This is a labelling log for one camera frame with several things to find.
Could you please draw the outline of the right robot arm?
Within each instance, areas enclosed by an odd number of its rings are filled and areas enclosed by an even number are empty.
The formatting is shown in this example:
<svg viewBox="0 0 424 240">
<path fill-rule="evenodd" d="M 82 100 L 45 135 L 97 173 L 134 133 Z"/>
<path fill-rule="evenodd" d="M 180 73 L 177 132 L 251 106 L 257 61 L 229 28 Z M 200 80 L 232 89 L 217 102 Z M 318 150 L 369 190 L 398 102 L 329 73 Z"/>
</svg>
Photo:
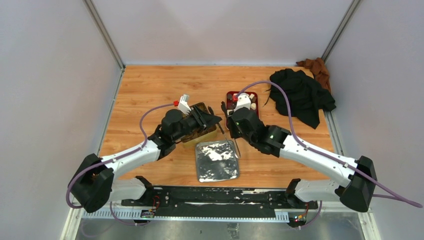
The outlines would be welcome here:
<svg viewBox="0 0 424 240">
<path fill-rule="evenodd" d="M 369 210 L 376 188 L 377 175 L 373 161 L 327 151 L 294 136 L 277 125 L 265 125 L 258 115 L 246 107 L 227 109 L 221 102 L 226 126 L 234 139 L 242 138 L 265 155 L 293 160 L 326 175 L 328 180 L 292 179 L 285 201 L 292 209 L 305 202 L 340 201 L 347 208 L 365 213 Z"/>
</svg>

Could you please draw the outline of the red chocolate tray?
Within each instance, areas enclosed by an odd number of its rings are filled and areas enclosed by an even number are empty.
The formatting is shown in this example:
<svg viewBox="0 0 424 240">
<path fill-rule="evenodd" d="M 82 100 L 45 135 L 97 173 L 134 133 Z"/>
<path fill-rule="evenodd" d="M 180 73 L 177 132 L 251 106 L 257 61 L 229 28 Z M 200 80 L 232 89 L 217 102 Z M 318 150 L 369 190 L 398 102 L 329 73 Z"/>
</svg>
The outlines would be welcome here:
<svg viewBox="0 0 424 240">
<path fill-rule="evenodd" d="M 247 91 L 245 93 L 247 94 L 247 97 L 250 100 L 249 109 L 253 111 L 257 117 L 259 117 L 260 113 L 259 113 L 258 94 L 253 91 Z M 226 93 L 226 99 L 224 103 L 225 103 L 225 113 L 227 116 L 230 116 L 236 110 L 237 103 L 238 103 L 237 94 L 238 94 L 237 91 L 228 91 Z"/>
</svg>

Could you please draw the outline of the metal tongs black tips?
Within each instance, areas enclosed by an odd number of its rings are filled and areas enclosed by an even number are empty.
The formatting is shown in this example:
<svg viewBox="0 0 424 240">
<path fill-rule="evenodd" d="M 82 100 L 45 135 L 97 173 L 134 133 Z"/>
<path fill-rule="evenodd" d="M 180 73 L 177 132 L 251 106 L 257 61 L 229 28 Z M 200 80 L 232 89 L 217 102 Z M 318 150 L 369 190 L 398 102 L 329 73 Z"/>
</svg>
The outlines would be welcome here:
<svg viewBox="0 0 424 240">
<path fill-rule="evenodd" d="M 226 142 L 231 146 L 231 148 L 232 148 L 235 156 L 239 159 L 241 157 L 241 154 L 240 154 L 240 151 L 239 151 L 239 149 L 237 147 L 236 141 L 234 141 L 233 143 L 230 143 L 230 140 L 227 137 L 226 132 L 224 131 L 224 129 L 221 126 L 221 124 L 220 123 L 217 123 L 216 125 L 217 125 L 218 129 L 220 130 L 221 134 L 224 136 Z"/>
</svg>

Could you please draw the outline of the gold chocolate tin box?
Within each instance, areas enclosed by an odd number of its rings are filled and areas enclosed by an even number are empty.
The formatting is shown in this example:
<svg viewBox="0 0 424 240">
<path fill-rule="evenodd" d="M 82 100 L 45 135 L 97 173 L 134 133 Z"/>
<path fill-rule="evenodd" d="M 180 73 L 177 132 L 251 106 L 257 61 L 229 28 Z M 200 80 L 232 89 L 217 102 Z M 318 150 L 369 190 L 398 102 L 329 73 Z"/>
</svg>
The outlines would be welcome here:
<svg viewBox="0 0 424 240">
<path fill-rule="evenodd" d="M 196 103 L 192 106 L 190 106 L 190 108 L 193 108 L 193 106 L 198 107 L 199 109 L 203 110 L 203 111 L 208 111 L 210 113 L 210 111 L 208 110 L 207 106 L 205 105 L 204 102 L 199 102 Z M 183 113 L 182 115 L 182 119 L 183 119 L 183 123 L 187 122 L 186 118 L 188 118 L 189 115 L 186 115 Z M 182 143 L 184 148 L 191 148 L 194 147 L 196 144 L 201 143 L 201 142 L 207 142 L 210 139 L 216 137 L 216 135 L 218 134 L 217 132 L 217 127 L 214 125 L 213 127 L 207 128 L 206 130 L 199 130 L 199 131 L 192 131 L 190 132 L 190 134 L 187 134 L 183 137 L 180 138 L 180 142 Z"/>
</svg>

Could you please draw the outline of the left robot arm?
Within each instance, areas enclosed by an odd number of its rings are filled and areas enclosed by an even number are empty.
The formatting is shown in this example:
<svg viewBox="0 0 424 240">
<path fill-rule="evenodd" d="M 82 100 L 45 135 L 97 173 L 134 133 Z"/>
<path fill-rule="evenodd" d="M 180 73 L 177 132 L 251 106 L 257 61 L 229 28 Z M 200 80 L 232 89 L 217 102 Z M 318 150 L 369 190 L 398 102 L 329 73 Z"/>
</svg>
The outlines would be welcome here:
<svg viewBox="0 0 424 240">
<path fill-rule="evenodd" d="M 154 133 L 144 141 L 121 152 L 99 157 L 87 155 L 70 180 L 65 199 L 73 209 L 96 212 L 104 205 L 120 200 L 135 200 L 140 206 L 149 206 L 153 193 L 148 181 L 141 177 L 121 180 L 131 170 L 168 156 L 179 140 L 217 125 L 222 120 L 194 106 L 184 114 L 179 109 L 168 110 Z"/>
</svg>

